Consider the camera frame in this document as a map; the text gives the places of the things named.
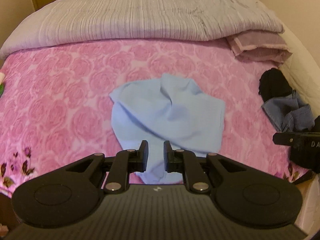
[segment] gray-blue cloth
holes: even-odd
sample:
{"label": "gray-blue cloth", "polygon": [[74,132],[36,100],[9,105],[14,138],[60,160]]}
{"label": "gray-blue cloth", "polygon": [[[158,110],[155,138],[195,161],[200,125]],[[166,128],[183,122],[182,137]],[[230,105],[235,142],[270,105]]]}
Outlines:
{"label": "gray-blue cloth", "polygon": [[278,132],[311,130],[315,125],[310,105],[295,90],[286,97],[269,99],[262,109]]}
{"label": "gray-blue cloth", "polygon": [[163,74],[160,79],[129,82],[110,94],[111,125],[123,149],[149,143],[147,171],[138,173],[147,184],[176,183],[179,173],[164,170],[163,143],[198,156],[218,152],[224,127],[224,101],[201,91],[193,79]]}

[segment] round pad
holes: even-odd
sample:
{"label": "round pad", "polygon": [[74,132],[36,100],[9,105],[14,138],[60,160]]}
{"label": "round pad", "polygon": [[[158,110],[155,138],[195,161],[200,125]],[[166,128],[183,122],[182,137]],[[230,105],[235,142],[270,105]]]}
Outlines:
{"label": "round pad", "polygon": [[81,173],[50,173],[16,189],[12,205],[17,216],[35,227],[52,228],[76,222],[97,206],[98,191]]}
{"label": "round pad", "polygon": [[72,191],[64,185],[53,184],[40,187],[35,192],[35,199],[43,205],[54,206],[70,199]]}
{"label": "round pad", "polygon": [[221,211],[250,227],[275,228],[294,222],[302,205],[299,190],[287,181],[261,174],[231,173],[215,195]]}

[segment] folded pink blanket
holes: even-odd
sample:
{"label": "folded pink blanket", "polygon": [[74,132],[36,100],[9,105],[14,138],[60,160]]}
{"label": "folded pink blanket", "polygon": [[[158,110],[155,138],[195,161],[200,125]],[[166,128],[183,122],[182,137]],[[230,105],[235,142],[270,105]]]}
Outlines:
{"label": "folded pink blanket", "polygon": [[292,55],[278,33],[249,30],[228,36],[227,40],[236,57],[283,63]]}

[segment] black device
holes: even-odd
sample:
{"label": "black device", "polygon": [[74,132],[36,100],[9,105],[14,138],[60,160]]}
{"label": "black device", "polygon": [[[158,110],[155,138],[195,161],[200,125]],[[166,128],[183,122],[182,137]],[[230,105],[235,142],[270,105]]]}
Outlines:
{"label": "black device", "polygon": [[95,153],[22,184],[12,196],[22,223],[6,240],[306,237],[294,225],[301,194],[285,180],[218,154],[172,150],[165,141],[165,169],[182,173],[183,184],[129,184],[147,159],[142,141],[138,150]]}
{"label": "black device", "polygon": [[273,142],[279,145],[290,146],[289,159],[291,161],[303,168],[320,173],[320,133],[276,133],[273,136]]}

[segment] rose pattern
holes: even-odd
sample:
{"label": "rose pattern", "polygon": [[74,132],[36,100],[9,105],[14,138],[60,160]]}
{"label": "rose pattern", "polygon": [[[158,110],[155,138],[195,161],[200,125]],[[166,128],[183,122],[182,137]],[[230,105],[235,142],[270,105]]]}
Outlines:
{"label": "rose pattern", "polygon": [[117,40],[110,40],[101,44],[100,53],[105,55],[115,54],[121,49],[120,42]]}
{"label": "rose pattern", "polygon": [[95,139],[102,134],[100,113],[89,106],[80,108],[72,118],[71,130],[82,139]]}
{"label": "rose pattern", "polygon": [[133,60],[133,54],[125,51],[118,52],[112,55],[106,62],[107,65],[114,68],[115,71],[123,72],[129,69],[131,61]]}
{"label": "rose pattern", "polygon": [[76,79],[86,77],[91,71],[91,62],[86,59],[75,59],[70,66],[70,69],[74,71]]}
{"label": "rose pattern", "polygon": [[44,129],[51,130],[60,127],[66,119],[67,106],[63,100],[55,100],[48,109],[47,118],[44,120]]}
{"label": "rose pattern", "polygon": [[154,57],[150,59],[149,68],[157,78],[160,78],[163,73],[174,72],[175,60],[169,55]]}
{"label": "rose pattern", "polygon": [[[288,148],[273,144],[275,130],[260,108],[259,79],[272,67],[238,61],[224,39],[105,40],[15,52],[1,70],[0,167],[5,163],[7,179],[0,176],[0,191],[10,196],[24,181],[94,152],[115,155],[121,147],[110,124],[109,93],[163,73],[193,78],[225,101],[219,154],[293,181],[306,170],[289,165]],[[141,183],[134,174],[130,181]]]}
{"label": "rose pattern", "polygon": [[45,141],[45,148],[56,156],[71,149],[71,136],[67,129],[56,130],[49,134]]}
{"label": "rose pattern", "polygon": [[114,79],[113,73],[110,73],[109,71],[100,71],[97,73],[94,73],[90,77],[90,88],[93,92],[96,94],[103,94],[107,91],[112,91],[114,88],[114,84],[112,79]]}
{"label": "rose pattern", "polygon": [[135,60],[146,61],[156,53],[156,48],[154,46],[144,46],[139,44],[132,47],[129,51],[134,54]]}
{"label": "rose pattern", "polygon": [[134,69],[129,72],[126,76],[126,81],[146,80],[151,79],[151,73],[145,68]]}
{"label": "rose pattern", "polygon": [[73,109],[82,104],[88,95],[87,84],[84,81],[73,82],[66,88],[64,98],[68,98],[68,107]]}

